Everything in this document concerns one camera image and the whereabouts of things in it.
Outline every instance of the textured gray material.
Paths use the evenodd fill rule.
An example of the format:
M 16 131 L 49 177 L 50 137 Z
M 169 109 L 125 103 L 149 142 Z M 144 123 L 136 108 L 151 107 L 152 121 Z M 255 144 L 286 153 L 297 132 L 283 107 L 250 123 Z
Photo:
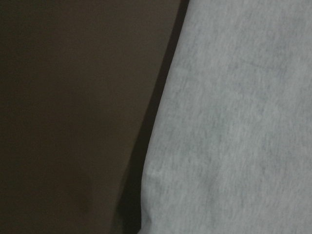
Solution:
M 312 233 L 312 1 L 191 0 L 140 234 Z

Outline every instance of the white cloth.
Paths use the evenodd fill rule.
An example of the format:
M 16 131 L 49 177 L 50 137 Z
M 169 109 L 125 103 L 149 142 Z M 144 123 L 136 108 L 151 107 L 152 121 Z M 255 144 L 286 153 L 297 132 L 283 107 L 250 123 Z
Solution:
M 140 234 L 312 233 L 312 1 L 191 0 Z

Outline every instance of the brown surface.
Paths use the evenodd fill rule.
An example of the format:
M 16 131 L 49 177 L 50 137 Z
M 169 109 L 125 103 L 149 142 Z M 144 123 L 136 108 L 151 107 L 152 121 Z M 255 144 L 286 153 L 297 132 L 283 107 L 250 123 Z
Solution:
M 129 225 L 125 169 L 143 144 L 141 170 L 179 2 L 0 2 L 0 233 L 107 234 L 120 194 Z

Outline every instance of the garment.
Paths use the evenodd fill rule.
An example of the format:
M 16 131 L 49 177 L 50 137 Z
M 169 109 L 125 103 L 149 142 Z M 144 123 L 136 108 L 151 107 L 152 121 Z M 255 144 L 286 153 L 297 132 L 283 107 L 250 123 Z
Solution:
M 312 1 L 191 0 L 140 234 L 312 233 Z

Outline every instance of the dark brown surface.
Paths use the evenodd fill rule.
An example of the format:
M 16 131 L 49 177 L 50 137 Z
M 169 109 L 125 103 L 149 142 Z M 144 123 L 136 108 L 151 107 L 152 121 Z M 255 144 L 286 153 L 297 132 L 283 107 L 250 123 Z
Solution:
M 158 101 L 133 146 L 157 76 L 163 78 L 153 96 L 161 94 L 178 6 L 0 2 L 0 233 L 109 233 L 131 152 L 141 173 Z M 121 225 L 130 233 L 127 216 L 135 210 L 137 228 L 139 214 L 123 202 Z

